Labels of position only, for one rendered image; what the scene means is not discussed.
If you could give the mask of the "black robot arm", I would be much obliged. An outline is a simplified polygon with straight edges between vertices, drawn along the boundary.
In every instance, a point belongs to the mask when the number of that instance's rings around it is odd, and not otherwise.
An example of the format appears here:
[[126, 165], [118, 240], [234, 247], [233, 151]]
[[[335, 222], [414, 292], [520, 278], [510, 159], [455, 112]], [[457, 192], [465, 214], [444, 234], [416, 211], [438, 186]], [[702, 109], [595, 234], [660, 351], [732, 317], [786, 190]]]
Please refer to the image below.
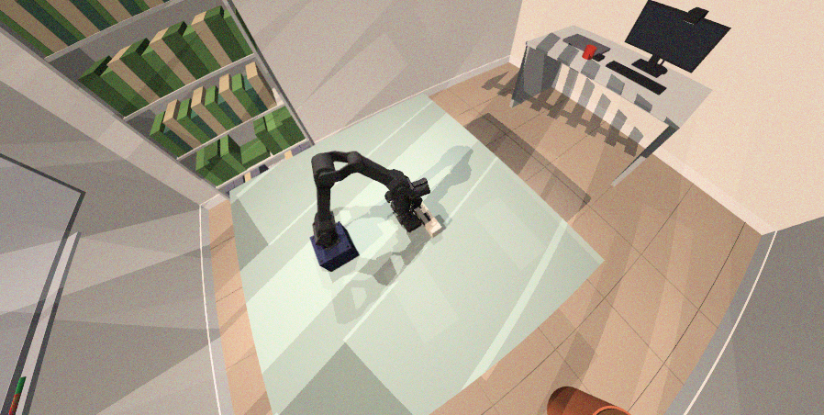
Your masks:
[[[335, 162], [347, 164], [335, 170]], [[312, 157], [311, 164], [317, 189], [317, 214], [313, 222], [315, 244], [322, 245], [326, 252], [340, 243], [339, 235], [335, 231], [333, 211], [329, 211], [330, 189], [336, 182], [342, 181], [350, 174], [360, 173], [385, 185], [389, 189], [386, 192], [388, 200], [394, 200], [399, 207], [405, 206], [410, 199], [412, 202], [409, 205], [410, 213], [421, 206], [423, 201], [421, 196], [430, 194], [426, 177], [411, 183], [403, 172], [386, 169], [358, 151], [322, 152]]]

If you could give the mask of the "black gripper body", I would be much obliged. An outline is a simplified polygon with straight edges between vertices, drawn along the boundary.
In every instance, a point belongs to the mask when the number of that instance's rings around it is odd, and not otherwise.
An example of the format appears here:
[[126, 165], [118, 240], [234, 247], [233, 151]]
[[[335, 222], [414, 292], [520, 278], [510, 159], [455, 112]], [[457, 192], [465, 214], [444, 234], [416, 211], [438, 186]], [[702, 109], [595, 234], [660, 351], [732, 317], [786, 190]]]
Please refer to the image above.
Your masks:
[[[390, 203], [390, 201], [388, 200], [388, 197], [387, 197], [386, 194], [384, 195], [384, 198], [386, 199], [386, 201], [388, 203]], [[412, 204], [410, 199], [409, 199], [408, 203], [405, 206], [402, 206], [402, 207], [397, 206], [394, 203], [394, 200], [392, 200], [391, 204], [392, 204], [395, 212], [397, 213], [397, 215], [403, 217], [403, 219], [405, 221], [403, 223], [403, 225], [404, 225], [404, 228], [406, 229], [406, 231], [408, 233], [410, 233], [413, 230], [416, 230], [417, 228], [421, 227], [422, 221], [419, 219], [419, 217], [417, 215], [414, 215], [413, 213], [410, 213], [411, 211], [409, 211], [410, 210], [409, 205]]]

